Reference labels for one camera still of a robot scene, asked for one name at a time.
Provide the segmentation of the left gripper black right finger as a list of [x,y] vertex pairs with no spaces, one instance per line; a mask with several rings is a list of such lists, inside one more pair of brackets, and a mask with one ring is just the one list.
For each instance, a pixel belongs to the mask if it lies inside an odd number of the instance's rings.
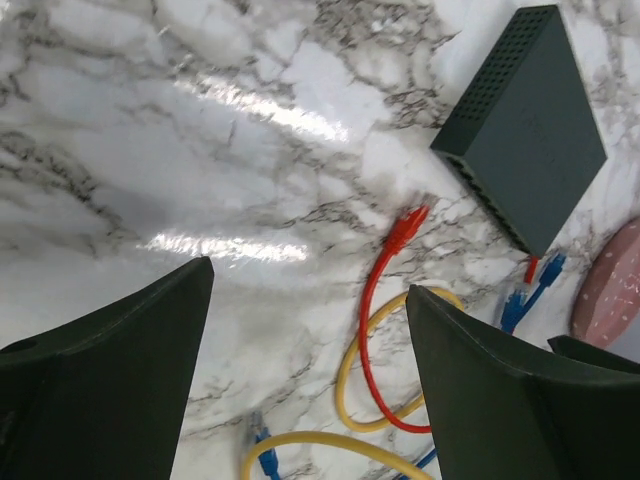
[[639,366],[561,335],[540,349],[422,286],[406,300],[446,479],[635,479]]

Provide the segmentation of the black network switch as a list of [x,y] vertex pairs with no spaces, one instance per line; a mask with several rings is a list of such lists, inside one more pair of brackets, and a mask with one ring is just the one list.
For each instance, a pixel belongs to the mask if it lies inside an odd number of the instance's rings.
[[606,160],[558,6],[514,13],[431,149],[515,248],[545,255]]

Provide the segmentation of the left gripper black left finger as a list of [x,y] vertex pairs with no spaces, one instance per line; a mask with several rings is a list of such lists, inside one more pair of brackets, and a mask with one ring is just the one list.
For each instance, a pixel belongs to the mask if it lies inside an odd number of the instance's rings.
[[214,270],[200,257],[1,352],[5,479],[167,479]]

